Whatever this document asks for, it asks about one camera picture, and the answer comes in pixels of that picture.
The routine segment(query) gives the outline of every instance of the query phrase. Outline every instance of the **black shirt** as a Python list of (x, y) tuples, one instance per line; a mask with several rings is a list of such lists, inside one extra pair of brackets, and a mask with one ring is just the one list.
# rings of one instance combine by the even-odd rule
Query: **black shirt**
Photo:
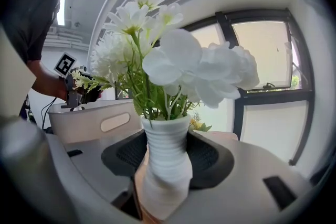
[(59, 0), (9, 0), (3, 27), (25, 63), (41, 59), (45, 38), (58, 9)]

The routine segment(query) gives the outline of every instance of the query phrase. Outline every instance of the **window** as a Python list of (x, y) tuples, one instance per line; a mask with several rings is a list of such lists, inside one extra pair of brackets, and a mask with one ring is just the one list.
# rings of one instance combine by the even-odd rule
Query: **window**
[(256, 58), (263, 86), (290, 88), (292, 78), (292, 46), (285, 22), (247, 22), (233, 24), (238, 43)]
[(57, 24), (65, 25), (65, 0), (59, 0), (59, 11), (57, 13)]
[[(208, 47), (211, 43), (223, 44), (224, 36), (218, 23), (210, 24), (191, 31), (192, 35), (201, 44), (201, 47)], [(232, 100), (223, 100), (218, 109), (210, 109), (203, 103), (189, 111), (191, 116), (198, 112), (201, 123), (206, 126), (212, 126), (210, 131), (232, 132), (234, 102)]]
[(128, 90), (129, 93), (119, 90), (117, 88), (115, 88), (115, 99), (116, 100), (120, 100), (120, 99), (132, 99), (132, 92), (130, 90)]
[(303, 134), (307, 110), (307, 101), (245, 106), (240, 140), (288, 162)]
[(191, 31), (191, 33), (201, 44), (201, 47), (208, 47), (211, 43), (224, 43), (224, 37), (218, 24), (205, 26)]
[(313, 73), (304, 37), (288, 10), (217, 12), (185, 26), (202, 47), (214, 42), (243, 46), (256, 58), (260, 84), (239, 89), (241, 98), (218, 109), (203, 104), (195, 112), (210, 131), (234, 132), (295, 165), (308, 139), (314, 108)]
[(200, 116), (200, 123), (205, 123), (206, 126), (212, 126), (211, 131), (232, 132), (234, 120), (234, 101), (224, 99), (219, 103), (218, 109), (211, 109), (203, 103), (189, 110), (188, 113), (193, 116), (195, 112)]

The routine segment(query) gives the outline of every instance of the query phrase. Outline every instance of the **white basket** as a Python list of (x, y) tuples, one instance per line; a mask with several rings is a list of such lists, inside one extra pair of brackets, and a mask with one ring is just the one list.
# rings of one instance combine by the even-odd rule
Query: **white basket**
[(104, 136), (138, 131), (142, 125), (132, 100), (104, 100), (81, 105), (84, 110), (62, 109), (54, 104), (49, 118), (54, 134), (63, 143), (75, 143)]

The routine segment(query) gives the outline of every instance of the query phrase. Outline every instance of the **window frame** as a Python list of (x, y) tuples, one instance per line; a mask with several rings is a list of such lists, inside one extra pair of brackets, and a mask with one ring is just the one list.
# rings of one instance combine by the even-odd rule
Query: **window frame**
[[(293, 158), (288, 162), (289, 165), (296, 165), (303, 152), (310, 133), (315, 96), (313, 69), (308, 47), (304, 36), (291, 12), (287, 8), (248, 9), (228, 13), (216, 12), (215, 16), (184, 26), (183, 29), (187, 31), (194, 31), (199, 28), (218, 23), (225, 40), (230, 42), (230, 48), (234, 48), (235, 46), (239, 46), (239, 43), (232, 24), (260, 21), (281, 21), (286, 23), (288, 40), (291, 43), (293, 39), (295, 40), (295, 47), (298, 54), (297, 56), (300, 61), (300, 71), (302, 72), (301, 76), (304, 74), (304, 77), (307, 79), (307, 81), (304, 78), (301, 78), (302, 89), (298, 90), (266, 91), (268, 89), (265, 89), (263, 92), (254, 92), (260, 90), (262, 91), (262, 89), (255, 89), (247, 92), (243, 89), (238, 89), (241, 97), (235, 100), (233, 132), (240, 140), (243, 128), (244, 106), (279, 104), (306, 100), (308, 103), (306, 123)], [(288, 87), (274, 87), (272, 89), (288, 89)]]
[(133, 99), (133, 94), (132, 91), (129, 89), (129, 94), (128, 94), (128, 98), (124, 98), (124, 97), (119, 97), (119, 94), (121, 92), (120, 89), (117, 89), (116, 87), (114, 88), (114, 94), (115, 94), (115, 99), (116, 100), (128, 100), (128, 99)]

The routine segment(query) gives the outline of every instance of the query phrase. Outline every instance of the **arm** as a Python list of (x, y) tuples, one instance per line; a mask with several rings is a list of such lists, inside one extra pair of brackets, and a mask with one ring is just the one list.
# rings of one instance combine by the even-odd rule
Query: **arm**
[(41, 94), (67, 100), (67, 89), (63, 80), (58, 75), (50, 72), (40, 60), (28, 61), (28, 68), (36, 76), (33, 89)]

